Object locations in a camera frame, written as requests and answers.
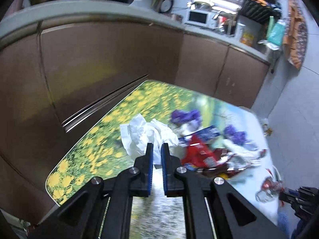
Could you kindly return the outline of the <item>white tissue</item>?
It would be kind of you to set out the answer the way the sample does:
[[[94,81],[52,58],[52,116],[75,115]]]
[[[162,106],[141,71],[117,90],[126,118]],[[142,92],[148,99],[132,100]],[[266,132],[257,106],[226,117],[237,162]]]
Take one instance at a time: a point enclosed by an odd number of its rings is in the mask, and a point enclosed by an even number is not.
[[[142,114],[135,115],[129,123],[119,126],[121,141],[132,160],[144,155],[147,144],[153,144],[153,164],[161,164],[162,144],[178,146],[178,137],[168,125],[153,119],[147,122]]]

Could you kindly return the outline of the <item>brown kitchen cabinets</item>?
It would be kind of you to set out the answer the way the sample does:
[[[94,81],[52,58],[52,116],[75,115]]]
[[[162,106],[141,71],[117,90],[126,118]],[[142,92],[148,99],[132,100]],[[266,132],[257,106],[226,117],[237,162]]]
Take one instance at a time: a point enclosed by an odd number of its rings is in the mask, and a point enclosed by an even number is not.
[[[268,67],[238,45],[158,25],[35,27],[1,48],[1,208],[38,222],[53,206],[51,170],[143,79],[251,107]]]

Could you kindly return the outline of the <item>red snack wrapper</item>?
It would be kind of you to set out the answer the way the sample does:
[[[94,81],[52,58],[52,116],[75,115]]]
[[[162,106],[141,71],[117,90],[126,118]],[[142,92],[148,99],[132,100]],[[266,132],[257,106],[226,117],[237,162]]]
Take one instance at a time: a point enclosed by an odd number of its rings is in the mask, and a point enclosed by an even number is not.
[[[185,156],[181,160],[182,166],[206,177],[226,175],[227,162],[231,158],[226,148],[211,149],[198,136],[193,135],[188,142]]]

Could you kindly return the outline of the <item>crushed plastic bottle red label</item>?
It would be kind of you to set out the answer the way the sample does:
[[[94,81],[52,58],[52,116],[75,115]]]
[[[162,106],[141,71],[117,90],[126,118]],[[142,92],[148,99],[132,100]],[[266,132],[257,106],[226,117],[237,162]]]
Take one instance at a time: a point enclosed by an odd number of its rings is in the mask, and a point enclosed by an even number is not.
[[[255,194],[257,202],[267,203],[274,201],[284,191],[283,181],[276,179],[270,169],[266,169],[266,171],[266,178],[263,180],[260,190]]]

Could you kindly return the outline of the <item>landscape print folding table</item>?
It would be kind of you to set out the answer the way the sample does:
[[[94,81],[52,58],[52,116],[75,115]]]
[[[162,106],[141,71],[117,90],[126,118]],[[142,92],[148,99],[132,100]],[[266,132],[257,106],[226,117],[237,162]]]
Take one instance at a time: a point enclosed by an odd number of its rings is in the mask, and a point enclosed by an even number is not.
[[[57,164],[46,179],[46,191],[61,205],[94,176],[104,179],[117,174],[146,152],[147,143],[154,144],[154,162],[160,163],[160,146],[166,142],[170,152],[180,158],[183,149],[179,137],[191,127],[175,126],[174,110],[195,110],[202,118],[202,128],[215,126],[219,131],[231,125],[244,131],[249,141],[265,156],[252,168],[232,177],[230,184],[271,222],[277,221],[279,203],[260,203],[255,194],[263,180],[273,172],[273,162],[262,127],[255,114],[191,90],[159,81],[145,81],[120,101],[88,131]]]

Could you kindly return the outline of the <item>blue white milk carton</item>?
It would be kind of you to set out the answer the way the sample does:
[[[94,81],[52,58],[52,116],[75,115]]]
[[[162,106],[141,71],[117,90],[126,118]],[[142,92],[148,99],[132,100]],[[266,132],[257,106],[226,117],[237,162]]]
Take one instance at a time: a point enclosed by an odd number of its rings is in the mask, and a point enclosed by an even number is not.
[[[209,144],[216,141],[220,137],[220,135],[221,134],[219,130],[214,125],[212,125],[199,131],[180,137],[178,141],[180,146],[187,146],[190,144],[192,137],[196,136],[203,143]]]

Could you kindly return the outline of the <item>purple wrapper right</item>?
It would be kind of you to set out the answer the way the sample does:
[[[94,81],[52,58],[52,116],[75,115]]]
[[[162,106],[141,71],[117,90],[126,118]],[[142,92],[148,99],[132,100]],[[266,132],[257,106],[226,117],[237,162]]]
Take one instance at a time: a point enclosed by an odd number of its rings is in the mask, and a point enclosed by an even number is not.
[[[248,139],[245,131],[237,131],[233,125],[228,125],[223,130],[223,136],[232,143],[244,147],[248,151],[257,151],[258,146],[253,140]]]

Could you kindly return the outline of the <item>purple wrapper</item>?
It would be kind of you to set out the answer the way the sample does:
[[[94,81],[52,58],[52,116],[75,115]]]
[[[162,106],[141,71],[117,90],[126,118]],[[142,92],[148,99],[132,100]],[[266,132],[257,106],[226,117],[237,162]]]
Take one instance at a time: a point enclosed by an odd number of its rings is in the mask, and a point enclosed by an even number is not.
[[[188,124],[191,130],[197,130],[202,125],[202,116],[199,110],[174,110],[171,113],[170,122],[180,126]]]
[[[245,131],[237,131],[233,125],[228,125],[223,130],[223,136],[232,143],[244,147],[248,151],[257,151],[258,146],[253,140],[248,139]]]

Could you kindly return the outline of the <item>purple wrapper left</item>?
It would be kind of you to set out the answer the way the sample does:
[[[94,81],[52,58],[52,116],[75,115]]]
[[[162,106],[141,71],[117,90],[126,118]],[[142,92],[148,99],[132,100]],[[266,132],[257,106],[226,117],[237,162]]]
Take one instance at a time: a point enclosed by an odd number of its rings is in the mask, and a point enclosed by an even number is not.
[[[202,125],[202,116],[199,110],[174,110],[171,113],[170,122],[180,126],[188,124],[191,130],[197,130]]]

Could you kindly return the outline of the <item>yellow seasoning package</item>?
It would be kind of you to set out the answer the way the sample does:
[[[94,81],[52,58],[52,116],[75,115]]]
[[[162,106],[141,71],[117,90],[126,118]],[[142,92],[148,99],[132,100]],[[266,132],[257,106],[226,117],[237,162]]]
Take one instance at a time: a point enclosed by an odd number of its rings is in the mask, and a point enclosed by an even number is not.
[[[252,33],[249,33],[247,31],[244,31],[242,33],[242,36],[240,38],[240,42],[242,44],[245,44],[249,47],[253,47],[253,43],[254,43],[254,35]]]

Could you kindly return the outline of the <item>chrome faucet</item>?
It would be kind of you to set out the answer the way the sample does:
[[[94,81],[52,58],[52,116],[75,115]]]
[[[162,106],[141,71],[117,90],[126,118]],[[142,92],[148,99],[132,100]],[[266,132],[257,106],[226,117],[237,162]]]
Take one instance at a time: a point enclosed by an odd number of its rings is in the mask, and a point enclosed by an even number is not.
[[[218,11],[213,16],[213,22],[213,31],[231,36],[236,29],[237,13],[232,14],[225,11]]]

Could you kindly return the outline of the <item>white microwave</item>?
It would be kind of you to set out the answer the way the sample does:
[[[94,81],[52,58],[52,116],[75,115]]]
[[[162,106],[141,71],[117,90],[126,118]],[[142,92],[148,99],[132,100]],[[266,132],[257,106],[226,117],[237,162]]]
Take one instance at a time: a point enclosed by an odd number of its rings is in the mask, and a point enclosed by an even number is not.
[[[217,11],[189,9],[185,23],[194,26],[205,27],[208,29],[214,29],[216,27],[216,20],[214,19],[216,12]]]

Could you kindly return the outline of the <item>green plastic bag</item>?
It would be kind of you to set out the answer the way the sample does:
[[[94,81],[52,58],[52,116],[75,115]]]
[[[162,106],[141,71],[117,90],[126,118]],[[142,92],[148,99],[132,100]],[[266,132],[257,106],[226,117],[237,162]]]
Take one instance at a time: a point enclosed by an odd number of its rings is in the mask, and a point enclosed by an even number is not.
[[[284,20],[277,20],[271,16],[269,18],[268,30],[267,30],[267,41],[276,46],[281,46],[283,37],[285,34],[286,22]]]

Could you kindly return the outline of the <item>orange floral apron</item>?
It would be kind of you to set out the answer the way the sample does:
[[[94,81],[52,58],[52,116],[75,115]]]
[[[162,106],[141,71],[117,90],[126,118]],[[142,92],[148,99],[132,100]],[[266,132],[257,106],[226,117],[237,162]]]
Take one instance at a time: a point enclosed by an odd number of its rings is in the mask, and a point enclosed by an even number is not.
[[[298,0],[288,0],[288,17],[283,37],[284,55],[300,70],[307,51],[308,29]]]

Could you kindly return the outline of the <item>black wall rack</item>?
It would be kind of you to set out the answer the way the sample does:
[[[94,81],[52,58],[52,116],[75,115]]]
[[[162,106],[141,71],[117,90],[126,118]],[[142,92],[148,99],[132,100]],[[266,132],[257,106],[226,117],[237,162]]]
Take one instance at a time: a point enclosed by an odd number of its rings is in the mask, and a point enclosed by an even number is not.
[[[259,24],[266,24],[273,16],[278,20],[282,16],[282,6],[277,0],[239,0],[241,9],[238,14]]]

